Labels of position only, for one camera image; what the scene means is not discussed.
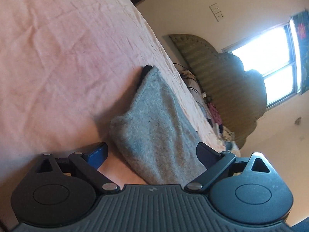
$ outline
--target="wall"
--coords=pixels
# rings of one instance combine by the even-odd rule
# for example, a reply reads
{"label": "wall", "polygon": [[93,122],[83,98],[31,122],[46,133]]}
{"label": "wall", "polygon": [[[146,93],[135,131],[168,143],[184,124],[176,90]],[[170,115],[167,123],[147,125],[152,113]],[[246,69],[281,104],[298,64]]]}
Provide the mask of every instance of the wall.
{"label": "wall", "polygon": [[[224,20],[217,22],[210,5],[218,3]],[[188,33],[209,41],[217,51],[256,35],[304,8],[309,0],[145,0],[137,6],[174,62],[184,60],[167,34]],[[242,148],[243,156],[261,151],[292,190],[293,225],[309,216],[309,92],[267,111]],[[294,125],[302,117],[300,126]]]}
{"label": "wall", "polygon": [[[224,20],[209,6],[218,3]],[[251,35],[289,21],[309,8],[309,0],[145,0],[137,6],[174,62],[184,62],[167,34],[198,35],[217,51]]]}

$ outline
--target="electrical socket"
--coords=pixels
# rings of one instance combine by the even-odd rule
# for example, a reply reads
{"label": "electrical socket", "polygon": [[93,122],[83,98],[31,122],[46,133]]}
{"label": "electrical socket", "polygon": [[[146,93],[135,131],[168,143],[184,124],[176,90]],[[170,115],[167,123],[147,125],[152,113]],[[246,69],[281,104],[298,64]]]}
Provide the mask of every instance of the electrical socket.
{"label": "electrical socket", "polygon": [[224,17],[223,17],[223,14],[222,14],[222,11],[220,11],[220,12],[214,14],[214,16],[216,17],[217,21],[221,21],[221,20],[223,20],[223,18],[224,18]]}
{"label": "electrical socket", "polygon": [[209,6],[209,8],[211,9],[211,11],[212,11],[214,14],[216,14],[216,13],[218,13],[218,12],[221,11],[221,9],[219,8],[219,6],[218,6],[217,3],[215,3],[215,4],[211,5],[211,6]]}

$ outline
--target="upholstered headboard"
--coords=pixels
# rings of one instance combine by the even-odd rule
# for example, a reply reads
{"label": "upholstered headboard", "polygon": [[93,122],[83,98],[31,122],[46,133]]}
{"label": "upholstered headboard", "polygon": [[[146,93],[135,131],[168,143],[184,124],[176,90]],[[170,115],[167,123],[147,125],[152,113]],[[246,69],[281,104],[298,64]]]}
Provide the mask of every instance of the upholstered headboard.
{"label": "upholstered headboard", "polygon": [[194,35],[175,34],[170,38],[187,61],[203,90],[212,96],[223,124],[235,133],[239,148],[256,128],[266,111],[266,89],[256,70],[244,71],[241,60],[218,53],[206,40]]}

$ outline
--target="bright window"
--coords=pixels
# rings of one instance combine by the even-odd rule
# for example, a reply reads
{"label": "bright window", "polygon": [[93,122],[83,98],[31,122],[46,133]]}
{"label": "bright window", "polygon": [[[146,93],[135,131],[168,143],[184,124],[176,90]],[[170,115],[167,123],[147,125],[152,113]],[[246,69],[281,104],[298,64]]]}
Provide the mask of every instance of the bright window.
{"label": "bright window", "polygon": [[296,72],[299,49],[295,36],[291,21],[226,50],[241,59],[245,71],[255,69],[263,76],[267,107],[296,93],[300,84]]}

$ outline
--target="wrinkled fabric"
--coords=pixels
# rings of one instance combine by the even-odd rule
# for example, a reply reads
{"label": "wrinkled fabric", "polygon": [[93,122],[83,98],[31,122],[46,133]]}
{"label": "wrinkled fabric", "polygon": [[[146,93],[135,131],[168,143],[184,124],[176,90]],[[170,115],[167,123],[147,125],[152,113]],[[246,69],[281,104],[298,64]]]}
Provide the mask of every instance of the wrinkled fabric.
{"label": "wrinkled fabric", "polygon": [[121,186],[145,183],[107,139],[145,65],[158,67],[201,140],[224,149],[130,0],[0,0],[0,25],[0,218],[9,227],[10,195],[42,152],[107,141],[100,172]]}

